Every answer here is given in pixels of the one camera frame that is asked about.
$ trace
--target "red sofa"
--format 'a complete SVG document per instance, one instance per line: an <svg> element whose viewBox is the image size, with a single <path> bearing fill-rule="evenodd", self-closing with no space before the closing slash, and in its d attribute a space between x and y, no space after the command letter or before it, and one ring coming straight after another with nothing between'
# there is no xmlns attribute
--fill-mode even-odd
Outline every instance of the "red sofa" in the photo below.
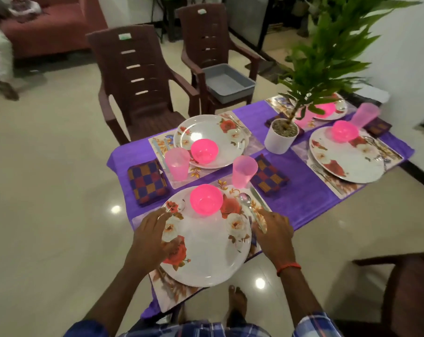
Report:
<svg viewBox="0 0 424 337"><path fill-rule="evenodd" d="M0 22L13 44L15 59L88 48L86 34L107 28L98 0L33 1L44 14L25 23L13 18Z"/></svg>

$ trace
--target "red thread bracelet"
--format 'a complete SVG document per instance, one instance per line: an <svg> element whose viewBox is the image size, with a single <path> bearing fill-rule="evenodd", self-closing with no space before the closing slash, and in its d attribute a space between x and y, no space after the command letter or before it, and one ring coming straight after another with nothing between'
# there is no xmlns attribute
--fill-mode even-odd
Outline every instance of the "red thread bracelet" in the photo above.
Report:
<svg viewBox="0 0 424 337"><path fill-rule="evenodd" d="M296 267L296 268L299 268L299 269L301 269L301 268L302 268L302 267L301 267L301 265L299 265L297 262L290 262L290 263L288 263L288 264L282 265L281 267L279 267L279 268L277 269L277 276L278 276L278 277L280 277L280 276L281 276L281 272L282 272L284 269L286 269L287 267Z"/></svg>

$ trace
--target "brown plastic chair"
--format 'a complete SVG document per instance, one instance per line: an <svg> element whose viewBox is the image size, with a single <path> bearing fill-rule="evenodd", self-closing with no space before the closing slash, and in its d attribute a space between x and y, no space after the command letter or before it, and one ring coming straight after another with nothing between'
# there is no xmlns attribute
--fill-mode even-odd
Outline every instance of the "brown plastic chair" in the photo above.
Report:
<svg viewBox="0 0 424 337"><path fill-rule="evenodd" d="M207 90L206 77L202 68L228 63L229 50L236 51L251 61L249 78L252 80L256 80L259 69L260 57L231 40L225 5L198 4L179 8L177 13L181 20L184 38L181 59L192 71L192 85L198 88L201 97L201 113L214 114L215 110L242 101L250 104L252 95L221 104Z"/></svg>
<svg viewBox="0 0 424 337"><path fill-rule="evenodd" d="M380 323L335 320L345 337L424 337L424 253L354 260L356 265L394 264L383 295Z"/></svg>
<svg viewBox="0 0 424 337"><path fill-rule="evenodd" d="M198 91L168 67L153 26L105 29L87 39L101 71L98 98L103 116L120 145L129 141L112 112L109 95L123 114L131 141L176 128L185 120L173 111L169 79L190 97L189 116L199 114Z"/></svg>

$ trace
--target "blue checkered shirt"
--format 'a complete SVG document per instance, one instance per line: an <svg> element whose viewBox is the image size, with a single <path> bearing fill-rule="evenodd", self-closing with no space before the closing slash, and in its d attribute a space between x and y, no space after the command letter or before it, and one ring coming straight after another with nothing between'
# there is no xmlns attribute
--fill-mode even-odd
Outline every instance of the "blue checkered shirt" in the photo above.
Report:
<svg viewBox="0 0 424 337"><path fill-rule="evenodd" d="M75 323L64 337L109 337L106 329L92 320ZM128 332L121 337L270 337L254 324L226 329L221 323L190 322L182 325L161 325L157 328ZM293 337L343 337L325 313L305 317L293 332Z"/></svg>

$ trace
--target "white plant pot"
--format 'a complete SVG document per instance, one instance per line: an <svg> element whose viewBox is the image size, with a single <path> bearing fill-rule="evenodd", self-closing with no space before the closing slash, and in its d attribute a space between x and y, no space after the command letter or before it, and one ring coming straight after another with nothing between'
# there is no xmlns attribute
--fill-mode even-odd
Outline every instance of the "white plant pot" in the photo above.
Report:
<svg viewBox="0 0 424 337"><path fill-rule="evenodd" d="M284 137L284 136L278 135L277 133L274 132L272 128L272 125L278 120L282 120L286 122L286 119L282 119L282 118L273 120L269 128L268 134L265 138L265 148L267 148L267 150L269 152L272 152L273 154L282 155L286 153L288 148L293 144L293 141L296 139L296 137L299 134L299 128L295 123L291 123L291 125L295 125L296 128L298 129L298 132L296 133L294 137Z"/></svg>

